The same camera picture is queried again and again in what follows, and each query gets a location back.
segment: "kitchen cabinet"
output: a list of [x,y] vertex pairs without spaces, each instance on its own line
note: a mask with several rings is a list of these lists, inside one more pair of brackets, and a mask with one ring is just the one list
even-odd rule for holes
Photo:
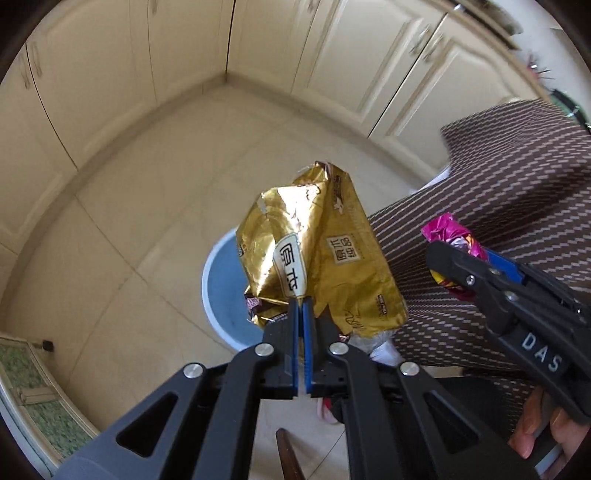
[[232,0],[150,0],[158,103],[226,72],[232,8]]
[[495,46],[446,17],[388,105],[370,139],[431,180],[448,163],[443,126],[538,95]]
[[147,8],[64,0],[27,41],[43,106],[78,167],[155,107]]
[[[25,47],[0,84],[0,105],[0,244],[19,253],[76,168],[43,110]],[[10,255],[1,250],[0,273],[6,273]]]
[[322,0],[293,95],[368,136],[444,13],[415,0]]
[[236,0],[228,72],[290,93],[319,2]]

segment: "tile floor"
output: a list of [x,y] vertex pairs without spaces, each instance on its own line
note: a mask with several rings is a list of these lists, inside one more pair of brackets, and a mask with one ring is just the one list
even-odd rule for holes
[[[41,241],[2,329],[56,345],[48,365],[99,429],[190,361],[233,351],[209,326],[205,259],[255,195],[316,160],[350,172],[366,212],[412,187],[397,166],[324,122],[233,86],[186,102],[116,153]],[[316,403],[264,401],[252,479],[282,478],[274,433],[292,435],[306,477],[346,478],[342,426]]]

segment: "gold plastic packaging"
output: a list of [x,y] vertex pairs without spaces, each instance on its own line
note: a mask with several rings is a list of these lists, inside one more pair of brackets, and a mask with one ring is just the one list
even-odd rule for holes
[[264,192],[236,231],[251,321],[287,314],[289,298],[327,306],[343,335],[371,338],[406,321],[404,301],[348,173],[316,163]]

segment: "candy wrapper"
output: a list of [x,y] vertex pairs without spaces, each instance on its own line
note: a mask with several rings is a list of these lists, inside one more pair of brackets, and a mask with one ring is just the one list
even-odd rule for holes
[[[441,240],[464,250],[473,257],[478,257],[485,262],[488,261],[486,250],[476,241],[470,230],[456,222],[451,213],[444,213],[434,218],[421,228],[421,233],[429,242]],[[439,273],[431,270],[431,275],[437,284],[447,288],[457,299],[469,301],[474,297],[472,292],[465,290],[448,278],[444,278]]]
[[404,301],[347,173],[316,163],[291,185],[262,193],[236,231],[251,321],[287,314],[311,296],[365,350],[406,321]]

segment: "silver screw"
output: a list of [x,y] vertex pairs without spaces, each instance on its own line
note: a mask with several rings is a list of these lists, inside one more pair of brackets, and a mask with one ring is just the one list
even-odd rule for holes
[[509,301],[517,301],[519,300],[519,297],[517,296],[517,294],[513,293],[512,291],[506,291],[505,292],[505,298]]
[[272,355],[275,349],[270,343],[259,343],[255,347],[255,353],[258,356],[269,356]]
[[407,377],[414,377],[421,371],[421,369],[415,362],[404,362],[400,365],[400,371]]
[[329,350],[333,355],[344,355],[349,351],[349,345],[343,342],[335,342],[330,344]]
[[184,376],[187,378],[197,378],[203,375],[203,367],[199,364],[188,364],[183,368]]

